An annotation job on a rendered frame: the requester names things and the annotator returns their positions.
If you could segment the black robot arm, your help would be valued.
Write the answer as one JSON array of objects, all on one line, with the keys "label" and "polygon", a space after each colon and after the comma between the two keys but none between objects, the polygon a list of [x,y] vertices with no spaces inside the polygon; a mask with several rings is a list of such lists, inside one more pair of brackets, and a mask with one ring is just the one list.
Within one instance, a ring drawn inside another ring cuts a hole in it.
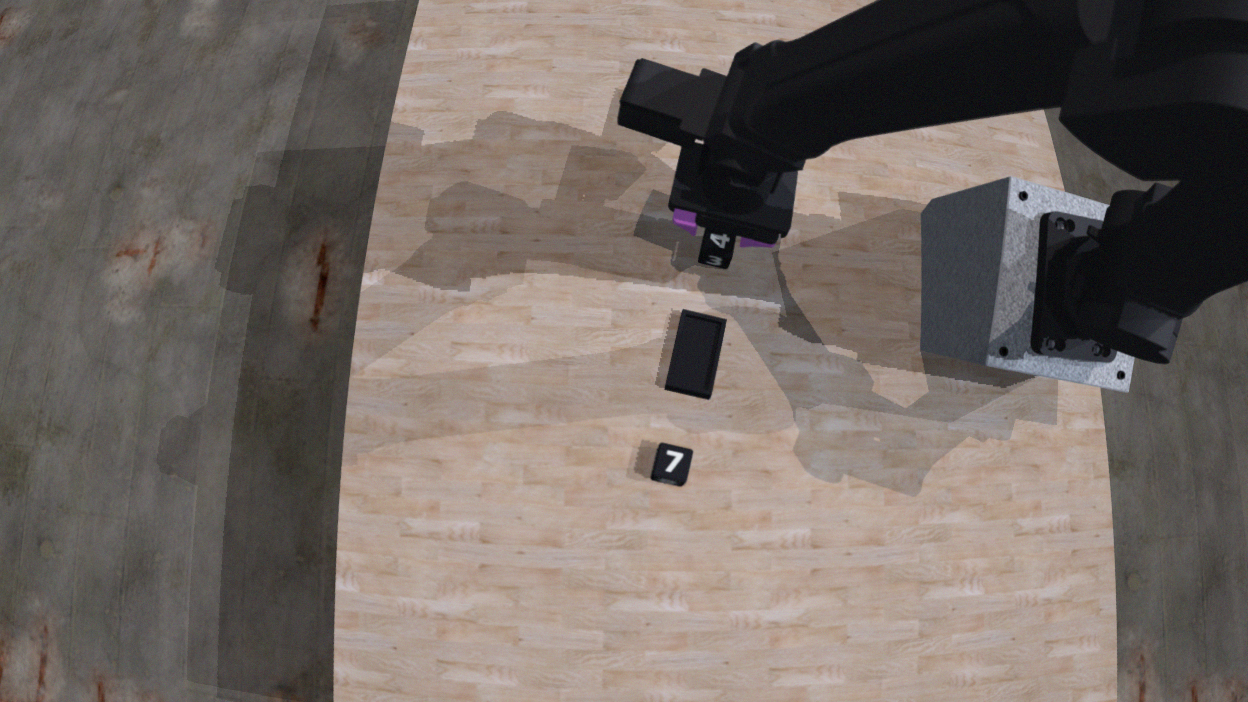
[{"label": "black robot arm", "polygon": [[661,65],[636,59],[618,125],[703,140],[699,176],[710,147],[745,184],[778,172],[770,194],[840,142],[1051,107],[1134,179],[1182,180],[1104,221],[1042,215],[1035,353],[1169,363],[1182,320],[1248,281],[1248,0],[876,0],[728,76]]}]

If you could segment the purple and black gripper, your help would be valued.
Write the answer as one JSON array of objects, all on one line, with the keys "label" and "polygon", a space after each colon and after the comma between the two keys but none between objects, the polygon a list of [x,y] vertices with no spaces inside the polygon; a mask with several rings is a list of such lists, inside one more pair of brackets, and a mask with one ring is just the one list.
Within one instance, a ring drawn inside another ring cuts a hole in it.
[{"label": "purple and black gripper", "polygon": [[740,236],[740,247],[773,249],[779,234],[785,239],[792,224],[797,171],[782,172],[778,189],[770,194],[778,172],[759,187],[744,184],[714,171],[710,147],[699,176],[701,147],[701,142],[694,142],[691,149],[680,150],[668,204],[674,212],[673,224],[691,236],[696,235],[696,225]]}]

